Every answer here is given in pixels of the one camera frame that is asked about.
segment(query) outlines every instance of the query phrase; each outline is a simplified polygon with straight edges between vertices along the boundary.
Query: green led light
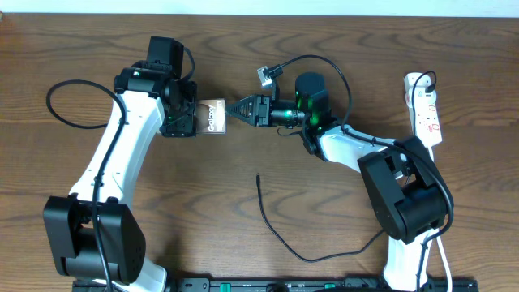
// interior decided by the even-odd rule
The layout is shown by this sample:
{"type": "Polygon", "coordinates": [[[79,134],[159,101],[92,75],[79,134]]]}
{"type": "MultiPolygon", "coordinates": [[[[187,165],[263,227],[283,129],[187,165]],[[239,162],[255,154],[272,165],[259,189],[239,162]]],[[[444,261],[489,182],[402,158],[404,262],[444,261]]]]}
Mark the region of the green led light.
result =
{"type": "Polygon", "coordinates": [[[222,283],[220,284],[220,292],[230,292],[230,284],[222,283]]]}
{"type": "Polygon", "coordinates": [[[311,124],[312,126],[317,125],[318,122],[319,122],[319,118],[317,118],[317,117],[311,117],[311,118],[310,118],[310,124],[311,124]]]}

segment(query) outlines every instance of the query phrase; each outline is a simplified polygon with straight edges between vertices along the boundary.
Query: metal connector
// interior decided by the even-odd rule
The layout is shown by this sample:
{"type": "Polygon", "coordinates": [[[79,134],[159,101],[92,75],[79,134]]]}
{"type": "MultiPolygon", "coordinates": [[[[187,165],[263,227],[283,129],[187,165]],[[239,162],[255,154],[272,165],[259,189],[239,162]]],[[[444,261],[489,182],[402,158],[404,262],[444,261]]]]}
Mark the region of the metal connector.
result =
{"type": "Polygon", "coordinates": [[[259,81],[261,81],[261,86],[263,88],[271,88],[272,87],[272,79],[268,75],[268,67],[263,66],[258,69],[259,81]]]}

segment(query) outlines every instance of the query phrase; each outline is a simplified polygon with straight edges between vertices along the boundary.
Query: black bracket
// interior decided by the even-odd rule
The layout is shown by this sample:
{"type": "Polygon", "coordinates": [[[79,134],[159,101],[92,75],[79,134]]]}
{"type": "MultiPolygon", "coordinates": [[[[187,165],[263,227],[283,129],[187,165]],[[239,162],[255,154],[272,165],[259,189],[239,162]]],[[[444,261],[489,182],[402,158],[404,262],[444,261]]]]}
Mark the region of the black bracket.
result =
{"type": "MultiPolygon", "coordinates": [[[[418,137],[412,136],[400,146],[422,158],[444,184],[418,137]]],[[[408,244],[417,235],[444,224],[447,214],[445,199],[423,166],[411,159],[404,163],[400,153],[391,149],[367,154],[358,159],[358,166],[376,218],[389,236],[408,244]],[[394,178],[400,171],[414,174],[416,180],[401,188],[394,178]]]]}
{"type": "MultiPolygon", "coordinates": [[[[51,196],[43,209],[43,220],[54,264],[59,274],[83,279],[102,279],[104,269],[92,228],[92,203],[74,195],[51,196]]],[[[100,232],[109,272],[114,281],[134,282],[143,267],[144,234],[125,204],[98,205],[100,232]]]]}

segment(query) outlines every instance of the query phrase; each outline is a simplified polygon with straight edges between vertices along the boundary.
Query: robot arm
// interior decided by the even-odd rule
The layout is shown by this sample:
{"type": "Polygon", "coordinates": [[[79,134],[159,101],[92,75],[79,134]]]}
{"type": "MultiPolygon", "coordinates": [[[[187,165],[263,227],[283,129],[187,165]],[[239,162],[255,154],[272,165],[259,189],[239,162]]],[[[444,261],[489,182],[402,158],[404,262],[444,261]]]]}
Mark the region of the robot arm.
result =
{"type": "MultiPolygon", "coordinates": [[[[314,72],[303,73],[296,79],[295,102],[279,100],[276,77],[282,73],[282,67],[278,65],[258,70],[262,85],[272,87],[271,97],[252,95],[230,105],[227,111],[252,126],[302,127],[300,136],[310,154],[361,173],[377,220],[390,236],[384,279],[393,289],[414,291],[422,243],[425,238],[438,232],[447,214],[446,201],[437,184],[444,185],[444,182],[427,148],[416,136],[399,142],[375,138],[349,125],[341,128],[331,115],[324,77],[314,72]],[[425,171],[424,165],[417,165],[411,157],[376,144],[375,140],[398,144],[413,152],[432,171],[425,171]],[[396,179],[412,174],[416,177],[414,182],[404,187],[398,185],[396,179]],[[439,179],[438,182],[435,182],[433,175],[439,179]]],[[[406,88],[412,85],[410,79],[406,79],[406,88]]],[[[446,195],[452,202],[448,189],[446,195]]],[[[427,257],[428,249],[423,267],[427,265],[427,257]]],[[[419,282],[421,286],[427,282],[424,268],[421,269],[419,282]]]]}
{"type": "MultiPolygon", "coordinates": [[[[195,135],[196,84],[180,79],[182,54],[182,44],[153,36],[147,61],[125,68],[114,81],[127,118],[101,178],[97,210],[109,275],[120,290],[164,291],[173,285],[167,283],[165,269],[145,257],[144,234],[131,214],[131,206],[135,182],[155,134],[195,135]]],[[[94,180],[119,127],[121,114],[114,102],[109,123],[88,168],[67,198],[51,196],[44,208],[54,263],[64,276],[105,279],[95,232],[86,224],[92,220],[94,180]]]]}

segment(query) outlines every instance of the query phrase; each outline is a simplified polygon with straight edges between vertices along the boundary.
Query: black cable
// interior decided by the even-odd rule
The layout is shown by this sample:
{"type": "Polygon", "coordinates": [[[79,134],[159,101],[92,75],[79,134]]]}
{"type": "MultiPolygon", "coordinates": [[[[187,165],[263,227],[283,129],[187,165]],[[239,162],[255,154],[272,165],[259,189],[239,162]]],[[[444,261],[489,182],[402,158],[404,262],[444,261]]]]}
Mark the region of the black cable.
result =
{"type": "Polygon", "coordinates": [[[193,58],[191,51],[187,47],[184,47],[184,51],[186,51],[186,54],[187,56],[189,56],[189,60],[191,61],[191,70],[189,71],[189,73],[187,73],[187,75],[178,80],[182,82],[188,81],[191,77],[193,77],[193,74],[195,74],[195,59],[193,58]]]}
{"type": "Polygon", "coordinates": [[[436,175],[434,175],[434,172],[431,169],[431,167],[421,157],[417,156],[413,152],[411,152],[411,151],[409,151],[407,149],[403,149],[403,148],[398,147],[398,146],[393,145],[393,144],[389,144],[389,143],[385,143],[385,142],[379,142],[375,138],[374,139],[368,139],[368,138],[361,137],[359,135],[355,135],[355,134],[349,133],[348,130],[349,129],[346,129],[344,131],[344,133],[346,135],[349,135],[349,136],[351,136],[351,137],[353,137],[355,139],[362,140],[362,141],[365,141],[365,142],[377,144],[377,145],[380,145],[380,146],[385,146],[385,147],[387,147],[389,149],[392,149],[394,151],[399,152],[400,154],[404,154],[408,158],[413,159],[414,161],[417,161],[420,164],[422,164],[422,166],[424,167],[425,171],[435,181],[436,185],[440,189],[440,192],[441,192],[442,196],[444,197],[445,203],[447,204],[447,214],[448,214],[447,224],[445,224],[445,226],[441,230],[439,230],[436,234],[428,236],[428,237],[426,237],[423,240],[423,243],[422,243],[422,254],[420,256],[420,262],[419,262],[418,274],[417,274],[417,291],[419,291],[419,289],[420,289],[420,276],[419,275],[422,272],[423,261],[425,260],[425,252],[427,250],[427,243],[430,242],[432,239],[437,238],[440,235],[442,235],[445,232],[447,232],[447,230],[453,224],[453,219],[454,219],[453,202],[451,201],[450,197],[447,194],[446,186],[444,186],[444,184],[436,177],[436,175]]]}
{"type": "Polygon", "coordinates": [[[98,88],[98,89],[102,90],[103,92],[107,93],[110,97],[112,97],[112,99],[115,101],[115,103],[118,105],[119,109],[121,110],[121,119],[119,121],[118,128],[117,128],[117,130],[115,132],[115,135],[114,135],[114,138],[112,139],[112,142],[110,142],[108,150],[106,150],[106,154],[103,157],[103,160],[101,161],[101,165],[99,166],[99,170],[97,171],[97,176],[94,178],[94,190],[93,190],[93,193],[92,193],[92,223],[93,223],[93,228],[94,228],[94,233],[95,233],[96,245],[97,245],[97,250],[99,250],[99,255],[100,255],[100,258],[101,258],[101,263],[103,265],[103,269],[105,270],[106,291],[111,292],[113,290],[112,278],[111,278],[110,272],[109,272],[109,265],[108,265],[108,260],[106,259],[105,248],[103,246],[103,242],[102,242],[102,239],[101,239],[101,232],[100,232],[100,226],[99,226],[100,222],[98,221],[99,218],[97,217],[97,211],[98,211],[97,210],[97,201],[99,199],[98,198],[98,196],[99,196],[99,188],[100,188],[100,186],[102,184],[102,177],[103,177],[104,172],[105,172],[106,164],[108,163],[110,155],[112,154],[112,151],[115,148],[115,144],[117,143],[118,138],[121,135],[122,129],[123,129],[123,127],[124,127],[124,125],[125,125],[125,123],[127,121],[127,112],[126,112],[126,110],[124,108],[124,104],[122,103],[122,101],[113,92],[111,92],[108,88],[106,88],[106,87],[104,87],[102,85],[99,85],[99,84],[94,83],[92,81],[79,80],[79,79],[63,81],[61,83],[55,84],[47,92],[47,107],[49,108],[50,113],[54,117],[56,117],[58,120],[60,120],[61,122],[64,122],[65,124],[67,124],[69,126],[78,127],[80,129],[97,129],[99,127],[105,127],[106,126],[106,125],[103,125],[103,126],[102,125],[99,125],[99,126],[81,126],[81,125],[77,125],[77,124],[74,124],[72,122],[68,122],[64,118],[61,118],[58,114],[56,114],[52,110],[52,106],[50,105],[50,98],[52,96],[52,93],[56,89],[58,89],[60,87],[63,87],[63,86],[66,86],[66,85],[70,85],[70,84],[84,84],[84,85],[92,86],[94,88],[98,88]]]}
{"type": "Polygon", "coordinates": [[[305,117],[302,119],[302,129],[301,129],[301,133],[302,133],[302,138],[305,140],[305,143],[307,141],[309,141],[309,139],[307,138],[307,119],[310,118],[310,114],[305,114],[305,117]]]}
{"type": "Polygon", "coordinates": [[[358,255],[358,254],[364,252],[384,232],[383,230],[377,232],[375,234],[375,236],[373,236],[370,239],[370,241],[368,241],[366,243],[366,245],[363,248],[359,249],[358,251],[349,251],[349,252],[342,252],[342,253],[338,253],[338,254],[334,254],[334,255],[327,255],[327,256],[323,256],[323,257],[320,257],[320,258],[314,259],[314,260],[306,259],[306,258],[300,256],[294,249],[292,249],[292,247],[290,247],[288,245],[288,243],[286,243],[286,241],[270,225],[270,222],[268,221],[267,216],[265,215],[265,210],[264,210],[264,207],[263,207],[263,200],[262,200],[262,195],[261,195],[260,184],[261,184],[260,174],[257,174],[256,175],[256,186],[258,187],[259,210],[261,211],[261,217],[265,221],[265,224],[270,229],[270,231],[272,231],[272,233],[274,235],[276,235],[277,239],[279,239],[279,241],[281,241],[281,243],[283,243],[283,245],[286,247],[286,249],[288,249],[295,257],[297,257],[298,259],[300,259],[300,260],[302,260],[302,261],[304,261],[306,263],[317,263],[317,262],[320,262],[321,260],[329,260],[329,259],[336,258],[336,257],[339,257],[339,256],[354,256],[354,255],[358,255]]]}
{"type": "Polygon", "coordinates": [[[429,71],[421,74],[420,77],[418,77],[416,79],[416,81],[414,82],[414,85],[413,85],[413,92],[411,93],[411,106],[413,107],[413,135],[416,135],[416,110],[414,110],[414,90],[416,89],[416,84],[418,84],[419,80],[423,76],[430,74],[430,73],[432,73],[435,76],[435,82],[433,84],[431,84],[430,86],[435,87],[437,79],[436,79],[436,72],[434,72],[433,70],[429,70],[429,71]]]}
{"type": "Polygon", "coordinates": [[[288,134],[281,134],[279,132],[279,129],[281,129],[280,127],[277,128],[277,134],[280,136],[280,137],[288,137],[288,136],[292,136],[292,135],[299,135],[302,133],[302,130],[301,131],[293,131],[293,132],[290,132],[288,134]]]}
{"type": "Polygon", "coordinates": [[[409,176],[407,177],[407,179],[405,180],[404,187],[407,186],[407,184],[409,183],[410,180],[411,180],[411,176],[409,175],[409,176]]]}
{"type": "MultiPolygon", "coordinates": [[[[49,89],[49,91],[47,92],[46,103],[47,103],[47,109],[49,110],[50,114],[52,114],[58,121],[63,122],[63,123],[65,123],[68,126],[75,127],[75,128],[78,128],[78,129],[91,130],[91,129],[99,129],[99,128],[106,127],[106,125],[108,125],[108,124],[95,125],[95,126],[78,125],[76,123],[67,121],[65,118],[62,118],[58,113],[56,113],[56,111],[54,111],[54,108],[52,107],[52,104],[50,103],[50,98],[52,97],[52,94],[54,93],[54,91],[56,89],[62,87],[62,86],[66,86],[66,85],[69,85],[69,84],[85,84],[85,83],[77,83],[76,81],[90,82],[90,81],[85,81],[85,80],[68,80],[68,81],[64,81],[64,82],[60,82],[58,84],[55,84],[53,87],[51,87],[49,89]]],[[[109,93],[112,93],[107,88],[104,88],[104,89],[100,88],[100,89],[102,91],[104,91],[104,89],[106,89],[109,93]]]]}
{"type": "Polygon", "coordinates": [[[281,68],[286,67],[289,64],[291,64],[293,62],[296,62],[298,60],[301,60],[303,58],[317,58],[319,60],[323,60],[326,63],[332,65],[332,67],[335,68],[337,73],[339,73],[339,76],[341,77],[342,82],[344,82],[344,85],[346,86],[346,91],[348,92],[348,109],[346,110],[346,115],[344,116],[344,118],[342,120],[342,125],[345,125],[346,122],[348,121],[348,118],[350,117],[351,110],[353,109],[354,100],[353,100],[353,97],[351,96],[350,86],[348,85],[348,81],[346,80],[346,77],[344,77],[344,74],[342,73],[341,69],[339,69],[339,67],[337,65],[335,65],[332,61],[330,61],[329,59],[327,59],[325,57],[321,57],[321,56],[318,56],[318,55],[307,54],[307,55],[302,55],[302,56],[293,58],[293,59],[291,59],[291,60],[289,60],[287,62],[282,63],[281,65],[274,66],[273,68],[270,69],[270,71],[274,71],[276,69],[281,69],[281,68]]]}

